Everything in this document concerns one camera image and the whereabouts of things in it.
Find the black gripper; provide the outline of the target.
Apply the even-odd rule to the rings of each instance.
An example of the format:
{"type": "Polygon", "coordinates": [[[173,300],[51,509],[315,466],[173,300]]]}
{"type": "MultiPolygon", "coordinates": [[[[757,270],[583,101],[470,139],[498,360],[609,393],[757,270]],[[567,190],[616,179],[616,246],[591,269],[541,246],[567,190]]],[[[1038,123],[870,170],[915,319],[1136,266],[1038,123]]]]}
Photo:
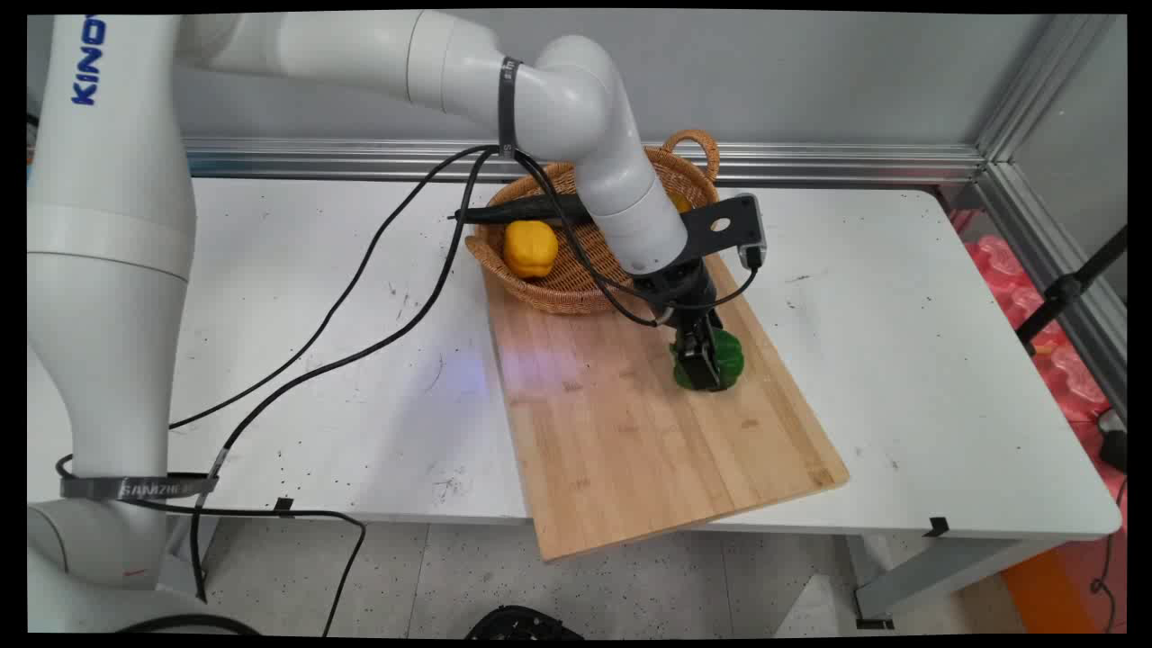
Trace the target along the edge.
{"type": "Polygon", "coordinates": [[[667,304],[673,307],[664,321],[665,327],[679,331],[675,337],[675,380],[680,387],[696,392],[719,390],[717,354],[725,348],[725,327],[717,309],[685,309],[684,306],[705,306],[717,301],[717,285],[708,276],[703,259],[668,266],[655,274],[634,276],[632,287],[650,301],[657,317],[667,304]],[[707,321],[708,331],[688,332],[700,321],[707,321]]]}

